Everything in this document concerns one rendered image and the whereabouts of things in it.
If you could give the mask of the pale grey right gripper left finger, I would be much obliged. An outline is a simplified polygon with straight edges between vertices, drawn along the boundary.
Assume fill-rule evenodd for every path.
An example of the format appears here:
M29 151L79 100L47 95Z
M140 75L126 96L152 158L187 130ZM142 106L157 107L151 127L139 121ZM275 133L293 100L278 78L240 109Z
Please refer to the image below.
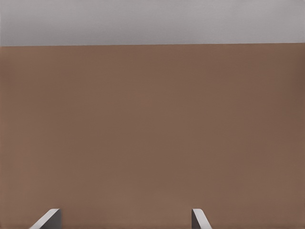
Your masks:
M30 229L61 229L61 209L50 209Z

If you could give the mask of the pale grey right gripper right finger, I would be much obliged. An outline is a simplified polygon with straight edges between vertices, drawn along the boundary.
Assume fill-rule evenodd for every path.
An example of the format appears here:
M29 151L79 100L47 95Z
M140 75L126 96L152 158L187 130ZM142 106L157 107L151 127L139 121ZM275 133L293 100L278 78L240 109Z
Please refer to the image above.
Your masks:
M192 229L212 229L202 209L192 209Z

